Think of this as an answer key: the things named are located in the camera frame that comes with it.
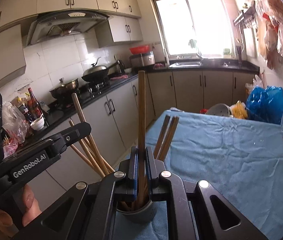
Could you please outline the left hand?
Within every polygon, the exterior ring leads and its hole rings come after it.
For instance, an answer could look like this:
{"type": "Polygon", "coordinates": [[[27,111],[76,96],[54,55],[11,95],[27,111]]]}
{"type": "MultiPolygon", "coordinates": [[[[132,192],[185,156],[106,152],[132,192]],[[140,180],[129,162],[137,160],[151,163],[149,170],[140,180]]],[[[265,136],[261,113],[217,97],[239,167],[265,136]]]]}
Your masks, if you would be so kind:
{"type": "Polygon", "coordinates": [[[0,189],[0,239],[14,239],[41,213],[39,202],[28,184],[9,196],[0,189]]]}

